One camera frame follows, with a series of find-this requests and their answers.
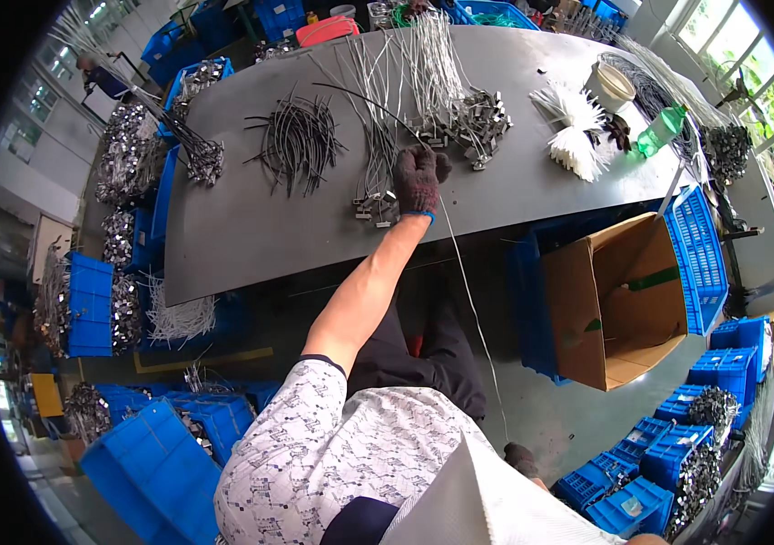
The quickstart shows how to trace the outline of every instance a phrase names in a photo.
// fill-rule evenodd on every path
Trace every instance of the dark pants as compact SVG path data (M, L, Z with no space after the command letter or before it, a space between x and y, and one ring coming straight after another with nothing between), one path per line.
M395 310L395 299L370 339L362 345L348 379L348 398L359 390L386 386L434 388L472 420L483 420L486 398L475 358L449 300L433 305L420 357L408 345Z

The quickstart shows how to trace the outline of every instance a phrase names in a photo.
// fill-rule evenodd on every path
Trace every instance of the patterned shirt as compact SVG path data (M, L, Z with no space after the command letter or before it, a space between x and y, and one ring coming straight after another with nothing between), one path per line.
M463 432L492 449L477 425L431 388L371 388L347 402L343 371L296 364L232 448L214 508L230 543L316 545L357 496L401 506L421 494Z

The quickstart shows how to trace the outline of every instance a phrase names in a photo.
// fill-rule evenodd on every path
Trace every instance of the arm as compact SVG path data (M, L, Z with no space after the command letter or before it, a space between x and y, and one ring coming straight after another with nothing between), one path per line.
M308 331L303 355L329 357L350 376L356 354L387 312L399 275L435 220L438 184L449 172L447 156L430 148L414 146L399 153L393 185L402 219L329 299Z
M303 354L328 356L350 375L356 353L386 314L399 275L431 222L419 213L402 216L329 299L308 331Z

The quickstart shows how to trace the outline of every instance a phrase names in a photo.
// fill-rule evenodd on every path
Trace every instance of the open cardboard box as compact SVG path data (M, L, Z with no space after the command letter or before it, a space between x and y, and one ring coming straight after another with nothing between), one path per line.
M563 377L609 391L650 371L686 337L675 250L665 221L654 224L655 215L644 213L542 257Z

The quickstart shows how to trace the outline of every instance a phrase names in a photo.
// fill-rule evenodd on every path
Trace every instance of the hand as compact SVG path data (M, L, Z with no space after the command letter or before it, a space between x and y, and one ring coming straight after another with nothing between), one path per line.
M393 167L393 187L399 213L423 213L435 221L438 184L447 180L450 160L431 148L417 145L399 152Z

